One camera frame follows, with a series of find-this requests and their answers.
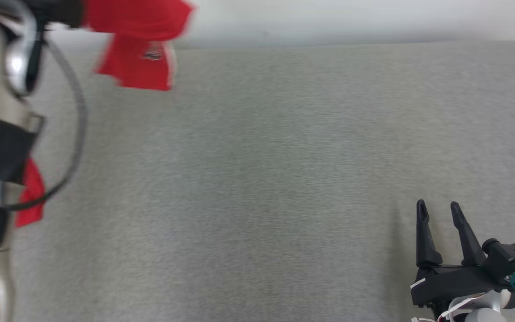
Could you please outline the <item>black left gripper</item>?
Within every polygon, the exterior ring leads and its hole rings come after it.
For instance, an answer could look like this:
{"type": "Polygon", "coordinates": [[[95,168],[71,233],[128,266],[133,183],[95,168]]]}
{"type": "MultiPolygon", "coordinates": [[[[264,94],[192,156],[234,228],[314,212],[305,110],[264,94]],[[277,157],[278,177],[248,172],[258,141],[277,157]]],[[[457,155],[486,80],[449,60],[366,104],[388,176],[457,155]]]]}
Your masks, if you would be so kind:
{"type": "Polygon", "coordinates": [[[77,29],[84,24],[83,0],[21,0],[34,16],[37,29],[47,24],[64,24],[77,29]]]}

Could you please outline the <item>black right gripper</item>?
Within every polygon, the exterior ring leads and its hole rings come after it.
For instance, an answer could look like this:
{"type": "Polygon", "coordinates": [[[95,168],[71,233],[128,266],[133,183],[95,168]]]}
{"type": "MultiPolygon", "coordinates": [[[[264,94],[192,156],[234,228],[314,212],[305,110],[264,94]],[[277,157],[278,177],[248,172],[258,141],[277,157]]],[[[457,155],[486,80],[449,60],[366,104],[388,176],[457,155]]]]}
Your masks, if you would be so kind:
{"type": "Polygon", "coordinates": [[[486,255],[460,205],[452,201],[450,210],[459,234],[462,266],[440,266],[442,255],[435,248],[425,201],[417,201],[416,265],[419,269],[415,279],[417,284],[411,288],[412,303],[415,306],[430,306],[458,297],[500,292],[508,288],[508,284],[501,283],[482,267],[486,255]]]}

